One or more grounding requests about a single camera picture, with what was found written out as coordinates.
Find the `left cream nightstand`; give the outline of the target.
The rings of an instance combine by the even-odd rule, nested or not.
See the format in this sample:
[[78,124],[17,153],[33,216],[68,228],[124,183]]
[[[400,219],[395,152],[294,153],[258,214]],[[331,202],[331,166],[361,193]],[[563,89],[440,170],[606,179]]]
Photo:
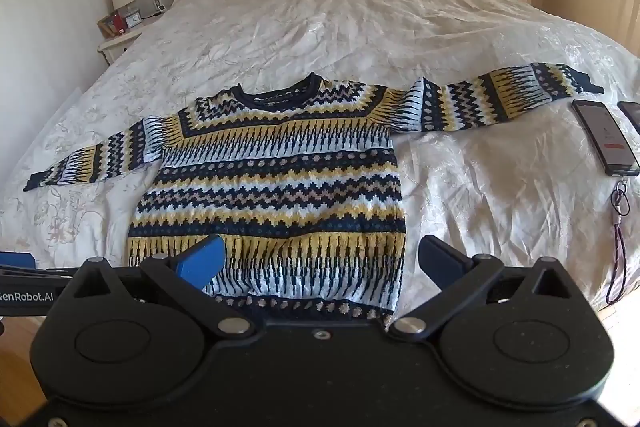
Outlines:
[[134,28],[125,31],[118,37],[109,38],[98,46],[98,53],[101,54],[108,66],[111,66],[130,46],[139,38],[146,28],[154,24],[156,17],[144,20]]

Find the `navy yellow white patterned sweater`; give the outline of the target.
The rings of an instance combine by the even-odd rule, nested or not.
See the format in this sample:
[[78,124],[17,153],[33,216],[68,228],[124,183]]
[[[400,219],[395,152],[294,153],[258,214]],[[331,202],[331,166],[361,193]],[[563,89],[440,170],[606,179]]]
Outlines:
[[394,136],[502,124],[596,91],[584,72],[548,63],[406,90],[316,74],[262,94],[233,87],[75,150],[26,186],[157,165],[130,221],[132,265],[217,235],[224,266],[205,288],[227,305],[388,322],[407,233]]

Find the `white charger on nightstand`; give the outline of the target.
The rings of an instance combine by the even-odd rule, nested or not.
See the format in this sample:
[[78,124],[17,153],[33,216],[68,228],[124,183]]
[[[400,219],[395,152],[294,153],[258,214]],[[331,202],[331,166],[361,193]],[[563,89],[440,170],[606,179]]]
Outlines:
[[153,0],[153,3],[157,13],[163,13],[166,11],[166,6],[163,4],[162,0]]

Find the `red item on nightstand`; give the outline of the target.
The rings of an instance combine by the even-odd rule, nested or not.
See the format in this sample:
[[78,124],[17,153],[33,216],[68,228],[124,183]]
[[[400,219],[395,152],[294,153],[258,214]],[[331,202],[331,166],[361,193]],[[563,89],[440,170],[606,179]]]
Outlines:
[[126,31],[126,25],[119,15],[119,12],[114,12],[111,15],[111,23],[113,26],[113,32],[116,36],[122,35]]

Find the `small white alarm clock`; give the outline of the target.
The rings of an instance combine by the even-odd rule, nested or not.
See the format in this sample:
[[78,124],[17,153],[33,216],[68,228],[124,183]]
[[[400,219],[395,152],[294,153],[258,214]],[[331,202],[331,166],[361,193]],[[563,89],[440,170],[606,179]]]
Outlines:
[[142,16],[139,11],[133,12],[125,17],[128,28],[134,28],[142,23]]

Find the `cream embroidered bedspread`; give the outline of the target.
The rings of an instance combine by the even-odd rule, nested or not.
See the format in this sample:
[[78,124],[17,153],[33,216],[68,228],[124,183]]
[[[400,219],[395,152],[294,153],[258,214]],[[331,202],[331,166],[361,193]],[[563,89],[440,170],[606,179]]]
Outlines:
[[[1,196],[1,246],[43,267],[127,261],[132,210],[154,167],[26,192],[27,179],[146,116],[233,86],[252,93],[315,72],[397,89],[510,65],[565,63],[614,107],[639,95],[638,58],[592,28],[518,0],[180,0],[56,123]],[[613,180],[567,102],[511,124],[395,142],[410,245],[433,234],[509,265],[559,258],[596,308],[612,273]]]

